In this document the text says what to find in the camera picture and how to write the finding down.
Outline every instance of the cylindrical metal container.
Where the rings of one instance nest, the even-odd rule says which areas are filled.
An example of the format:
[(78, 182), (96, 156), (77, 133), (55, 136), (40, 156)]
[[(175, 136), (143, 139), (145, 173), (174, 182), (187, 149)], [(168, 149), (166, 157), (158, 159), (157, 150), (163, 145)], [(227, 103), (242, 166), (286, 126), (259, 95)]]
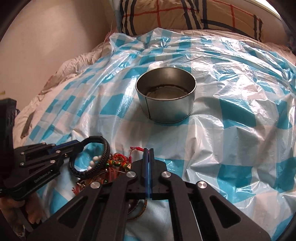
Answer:
[(171, 67), (153, 69), (136, 82), (144, 114), (161, 123), (185, 119), (193, 110), (196, 80), (189, 72)]

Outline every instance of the blue checkered pattern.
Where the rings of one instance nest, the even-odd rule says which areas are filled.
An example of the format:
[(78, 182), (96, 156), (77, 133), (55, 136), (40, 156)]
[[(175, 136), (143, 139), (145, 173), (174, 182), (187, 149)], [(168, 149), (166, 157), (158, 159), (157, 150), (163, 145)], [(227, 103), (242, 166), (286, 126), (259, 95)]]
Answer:
[[(207, 181), (275, 240), (296, 211), (295, 66), (237, 40), (160, 28), (137, 38), (113, 34), (110, 43), (112, 54), (64, 87), (27, 144), (102, 135), (113, 153), (154, 148), (170, 171), (193, 183)], [(140, 75), (165, 66), (182, 68), (197, 80), (193, 112), (173, 124), (147, 119), (135, 90)], [(88, 147), (76, 168), (85, 169), (101, 151)], [(74, 181), (65, 164), (62, 174), (39, 190), (49, 214), (73, 197)], [(170, 239), (170, 222), (161, 218), (164, 226), (158, 224), (167, 203), (148, 203), (151, 210), (139, 219), (143, 225), (129, 224), (133, 238), (126, 240)], [(145, 220), (155, 222), (153, 228), (147, 229)]]

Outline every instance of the black strap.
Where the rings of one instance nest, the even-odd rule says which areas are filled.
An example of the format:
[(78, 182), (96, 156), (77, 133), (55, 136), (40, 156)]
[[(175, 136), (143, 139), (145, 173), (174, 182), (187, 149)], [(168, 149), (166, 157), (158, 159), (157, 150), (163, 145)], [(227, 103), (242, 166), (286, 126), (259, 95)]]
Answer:
[(86, 138), (81, 143), (83, 146), (86, 146), (89, 143), (101, 143), (104, 145), (104, 150), (103, 150), (103, 154), (102, 154), (100, 162), (89, 171), (83, 171), (83, 172), (77, 171), (74, 167), (74, 162), (77, 157), (77, 154), (74, 154), (73, 156), (70, 157), (70, 159), (69, 159), (70, 172), (74, 176), (85, 180), (85, 179), (93, 178), (106, 166), (106, 163), (110, 157), (110, 145), (105, 138), (99, 137), (99, 136), (92, 136), (92, 137)]

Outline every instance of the wall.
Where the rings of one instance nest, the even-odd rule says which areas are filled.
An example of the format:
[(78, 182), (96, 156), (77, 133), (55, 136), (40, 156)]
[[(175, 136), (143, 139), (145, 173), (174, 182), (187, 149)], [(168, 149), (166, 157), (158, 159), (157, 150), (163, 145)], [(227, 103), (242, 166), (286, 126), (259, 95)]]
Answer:
[(104, 11), (105, 11), (105, 15), (106, 15), (106, 19), (109, 25), (109, 29), (111, 29), (111, 25), (112, 25), (112, 29), (116, 28), (116, 18), (115, 18), (115, 14), (114, 11), (112, 9), (112, 6), (109, 2), (109, 0), (101, 0), (102, 1), (102, 5), (104, 7)]
[(22, 109), (64, 61), (91, 51), (108, 31), (100, 0), (32, 0), (0, 42), (0, 98)]

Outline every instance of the pillowcase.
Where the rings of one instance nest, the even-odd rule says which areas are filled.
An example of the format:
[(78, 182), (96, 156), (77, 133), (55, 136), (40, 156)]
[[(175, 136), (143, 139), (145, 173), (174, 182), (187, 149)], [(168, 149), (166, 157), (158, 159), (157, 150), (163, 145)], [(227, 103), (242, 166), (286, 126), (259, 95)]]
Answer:
[(219, 0), (197, 0), (204, 29), (238, 33), (263, 42), (262, 20), (243, 9)]
[(196, 0), (121, 0), (120, 31), (140, 35), (164, 29), (203, 29)]

